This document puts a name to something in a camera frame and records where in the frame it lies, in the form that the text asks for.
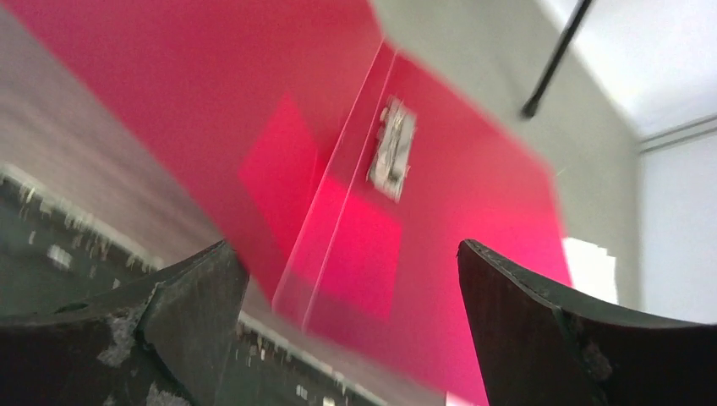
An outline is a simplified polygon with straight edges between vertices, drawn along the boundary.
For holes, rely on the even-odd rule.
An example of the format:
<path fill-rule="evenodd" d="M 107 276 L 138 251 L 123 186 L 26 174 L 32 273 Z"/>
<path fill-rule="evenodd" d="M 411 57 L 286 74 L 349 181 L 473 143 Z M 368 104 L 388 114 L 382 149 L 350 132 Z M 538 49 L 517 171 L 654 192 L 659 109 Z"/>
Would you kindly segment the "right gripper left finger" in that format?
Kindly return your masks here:
<path fill-rule="evenodd" d="M 219 242 L 52 313 L 1 320 L 4 405 L 217 405 L 248 275 Z"/>

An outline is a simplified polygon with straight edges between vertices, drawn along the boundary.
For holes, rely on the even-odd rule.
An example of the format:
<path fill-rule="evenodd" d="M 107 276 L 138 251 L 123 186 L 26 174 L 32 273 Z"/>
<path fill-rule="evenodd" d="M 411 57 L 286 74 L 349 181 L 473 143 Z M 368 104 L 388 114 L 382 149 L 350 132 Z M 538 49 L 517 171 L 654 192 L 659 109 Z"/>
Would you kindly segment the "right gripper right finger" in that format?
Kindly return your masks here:
<path fill-rule="evenodd" d="M 715 326 L 596 299 L 472 239 L 457 265 L 489 404 L 715 404 Z"/>

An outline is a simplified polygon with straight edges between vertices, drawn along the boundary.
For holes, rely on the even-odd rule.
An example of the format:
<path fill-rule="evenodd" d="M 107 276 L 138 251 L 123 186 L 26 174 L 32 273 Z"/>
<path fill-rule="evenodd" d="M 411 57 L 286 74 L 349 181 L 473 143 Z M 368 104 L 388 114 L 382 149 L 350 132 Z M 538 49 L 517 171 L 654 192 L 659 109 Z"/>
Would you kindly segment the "stack of white paper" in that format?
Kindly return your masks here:
<path fill-rule="evenodd" d="M 564 238 L 562 247 L 572 286 L 589 296 L 617 305 L 616 258 L 606 248 L 575 238 Z"/>

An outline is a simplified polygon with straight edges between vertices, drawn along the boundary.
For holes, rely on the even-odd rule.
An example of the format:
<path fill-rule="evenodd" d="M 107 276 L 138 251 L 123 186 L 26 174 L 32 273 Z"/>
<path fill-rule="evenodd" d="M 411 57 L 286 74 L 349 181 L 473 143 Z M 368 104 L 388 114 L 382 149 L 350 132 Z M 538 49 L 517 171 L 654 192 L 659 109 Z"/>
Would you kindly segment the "red plastic folder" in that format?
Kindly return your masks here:
<path fill-rule="evenodd" d="M 189 192 L 272 309 L 488 405 L 459 288 L 475 239 L 569 283 L 545 165 L 392 45 L 366 1 L 8 1 Z M 395 96 L 398 202 L 366 176 Z"/>

